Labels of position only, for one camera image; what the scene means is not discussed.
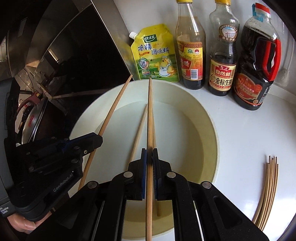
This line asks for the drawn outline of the person's left hand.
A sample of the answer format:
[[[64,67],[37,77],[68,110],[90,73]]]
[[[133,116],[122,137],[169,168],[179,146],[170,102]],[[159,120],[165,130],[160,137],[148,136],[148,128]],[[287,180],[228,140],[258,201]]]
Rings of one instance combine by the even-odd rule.
[[[29,221],[18,213],[10,215],[9,217],[7,217],[7,219],[15,230],[29,234],[38,226],[40,226],[48,217],[50,217],[51,214],[51,212],[48,212],[44,218],[36,222]]]

